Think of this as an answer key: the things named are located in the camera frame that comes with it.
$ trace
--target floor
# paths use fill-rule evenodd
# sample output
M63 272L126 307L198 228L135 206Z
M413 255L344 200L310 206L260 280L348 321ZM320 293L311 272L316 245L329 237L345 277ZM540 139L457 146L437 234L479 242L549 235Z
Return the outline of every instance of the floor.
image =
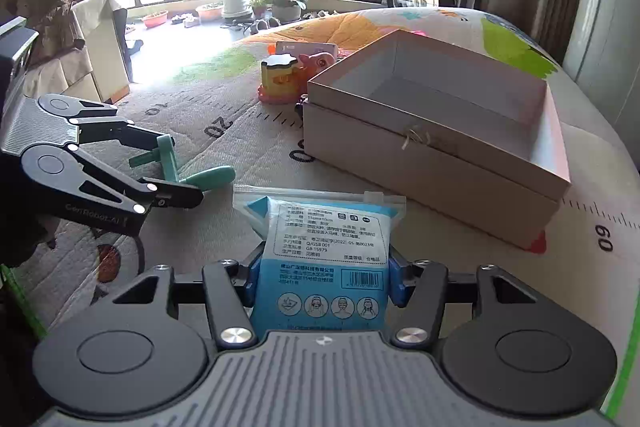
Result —
M166 22L147 29L142 22L126 35L127 41L142 40L140 51L131 55L133 81L149 86L171 78L183 66L204 62L218 55L233 42L248 36L236 28L222 28L223 20L185 28Z

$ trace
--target face mask package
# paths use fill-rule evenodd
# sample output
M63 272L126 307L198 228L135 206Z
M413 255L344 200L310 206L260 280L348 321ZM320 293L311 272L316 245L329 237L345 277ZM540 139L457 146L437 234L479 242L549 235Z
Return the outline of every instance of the face mask package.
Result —
M233 205L266 241L251 314L260 338L382 329L389 235L404 196L235 185Z

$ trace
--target green toy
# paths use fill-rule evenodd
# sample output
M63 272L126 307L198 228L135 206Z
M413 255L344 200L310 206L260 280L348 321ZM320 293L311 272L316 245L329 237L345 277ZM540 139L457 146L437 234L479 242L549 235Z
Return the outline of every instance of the green toy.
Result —
M168 134L163 134L158 137L158 148L131 158L129 160L129 166L131 168L140 167L141 165L151 162L160 162L164 179L168 182L194 185L194 187L199 188L203 192L222 187L223 185L231 183L236 178L234 168L229 165L223 165L198 172L182 180L178 179L178 162L175 157L174 141Z

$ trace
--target open box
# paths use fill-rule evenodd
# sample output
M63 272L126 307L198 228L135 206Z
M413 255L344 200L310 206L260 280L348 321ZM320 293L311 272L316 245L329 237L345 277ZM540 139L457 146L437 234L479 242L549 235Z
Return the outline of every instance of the open box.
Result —
M527 248L570 186L546 82L395 31L315 76L305 152Z

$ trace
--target play mat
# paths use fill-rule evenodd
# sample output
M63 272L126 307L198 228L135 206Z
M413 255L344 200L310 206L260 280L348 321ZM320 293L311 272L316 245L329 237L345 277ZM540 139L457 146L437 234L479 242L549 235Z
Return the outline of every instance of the play mat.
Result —
M392 243L408 259L433 259L452 271L493 263L603 331L618 354L618 376L603 411L623 426L640 417L640 177L611 126L561 67L504 20L465 9L377 9L276 28L239 41L167 84L133 89L119 114L174 136L184 175L220 164L236 182L343 192L383 190L304 152L293 107L257 100L260 60L277 40L334 42L356 51L397 28L421 30L544 78L562 121L573 186L540 238L523 251L427 207L408 201ZM87 146L98 158L138 178L159 166L129 168L137 151L117 143ZM195 272L223 257L242 259L259 243L231 206L232 189L207 193L193 210L154 209L140 238L62 222L55 248L38 248L13 270L41 332L144 267L171 264Z

